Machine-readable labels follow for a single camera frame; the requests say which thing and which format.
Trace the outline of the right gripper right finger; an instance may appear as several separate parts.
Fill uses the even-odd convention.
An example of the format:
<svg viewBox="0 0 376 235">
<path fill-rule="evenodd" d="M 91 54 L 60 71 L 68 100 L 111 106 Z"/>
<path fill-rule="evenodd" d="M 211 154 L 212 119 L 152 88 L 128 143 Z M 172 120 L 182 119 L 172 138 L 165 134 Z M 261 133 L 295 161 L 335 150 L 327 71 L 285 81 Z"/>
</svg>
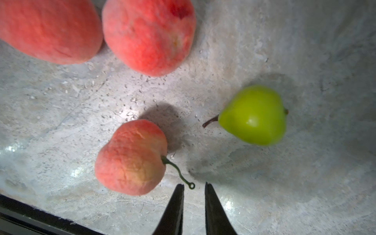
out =
<svg viewBox="0 0 376 235">
<path fill-rule="evenodd" d="M 205 184 L 205 223 L 207 235 L 237 235 L 212 186 Z"/>
</svg>

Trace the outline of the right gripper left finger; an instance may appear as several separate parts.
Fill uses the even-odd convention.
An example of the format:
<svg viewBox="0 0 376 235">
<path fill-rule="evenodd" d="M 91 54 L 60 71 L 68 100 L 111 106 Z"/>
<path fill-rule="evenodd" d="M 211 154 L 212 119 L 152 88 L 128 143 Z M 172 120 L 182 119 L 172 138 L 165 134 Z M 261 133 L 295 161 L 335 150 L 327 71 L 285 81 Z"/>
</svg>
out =
<svg viewBox="0 0 376 235">
<path fill-rule="evenodd" d="M 178 184 L 153 235 L 182 235 L 184 185 Z"/>
</svg>

